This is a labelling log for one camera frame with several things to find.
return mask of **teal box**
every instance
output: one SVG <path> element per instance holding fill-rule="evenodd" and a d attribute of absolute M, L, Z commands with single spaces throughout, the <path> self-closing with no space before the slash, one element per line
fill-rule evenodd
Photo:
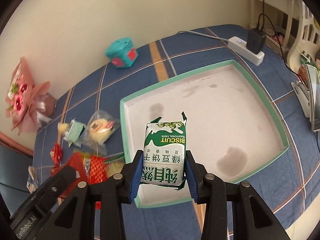
<path fill-rule="evenodd" d="M 117 68 L 131 67 L 138 57 L 129 37 L 114 41 L 105 54 Z"/>

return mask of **white cable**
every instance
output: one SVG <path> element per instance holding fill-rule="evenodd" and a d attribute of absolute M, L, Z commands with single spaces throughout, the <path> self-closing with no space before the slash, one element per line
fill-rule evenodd
<path fill-rule="evenodd" d="M 203 33 L 197 33 L 197 32 L 193 32 L 193 31 L 182 31 L 182 32 L 178 32 L 177 34 L 179 34 L 179 33 L 193 33 L 193 34 L 197 34 L 197 35 L 200 35 L 200 36 L 204 36 L 204 37 L 208 37 L 208 38 L 212 38 L 212 39 L 228 42 L 228 40 L 224 39 L 224 38 L 214 37 L 214 36 L 210 36 L 210 35 L 203 34 Z"/>

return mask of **pink flower bouquet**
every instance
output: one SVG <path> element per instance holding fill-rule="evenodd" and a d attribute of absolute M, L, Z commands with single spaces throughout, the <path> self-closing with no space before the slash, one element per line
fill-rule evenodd
<path fill-rule="evenodd" d="M 9 104 L 6 117 L 11 117 L 12 128 L 22 132 L 36 132 L 41 122 L 48 118 L 55 107 L 55 98 L 48 94 L 50 82 L 36 85 L 24 57 L 12 73 L 11 85 L 5 101 Z"/>

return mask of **teal lid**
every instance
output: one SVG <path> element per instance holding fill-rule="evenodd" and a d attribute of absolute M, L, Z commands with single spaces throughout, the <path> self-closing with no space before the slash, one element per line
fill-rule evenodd
<path fill-rule="evenodd" d="M 126 37 L 119 40 L 114 41 L 109 48 L 106 49 L 106 55 L 116 54 L 119 51 L 123 50 L 127 47 L 131 42 L 131 38 Z"/>

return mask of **metal bolt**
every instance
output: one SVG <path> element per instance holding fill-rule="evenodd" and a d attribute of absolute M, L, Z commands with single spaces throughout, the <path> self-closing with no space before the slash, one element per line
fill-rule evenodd
<path fill-rule="evenodd" d="M 78 187 L 79 188 L 83 188 L 85 186 L 87 186 L 87 183 L 85 181 L 81 181 L 81 182 L 78 183 Z"/>
<path fill-rule="evenodd" d="M 241 181 L 241 185 L 242 185 L 243 187 L 250 187 L 250 182 L 244 180 L 244 181 Z"/>
<path fill-rule="evenodd" d="M 207 174 L 205 175 L 205 178 L 206 178 L 206 179 L 209 179 L 209 180 L 212 180 L 212 179 L 214 179 L 214 175 L 213 175 L 212 173 L 207 173 Z"/>
<path fill-rule="evenodd" d="M 122 179 L 122 174 L 121 173 L 116 173 L 115 175 L 113 175 L 114 179 Z"/>

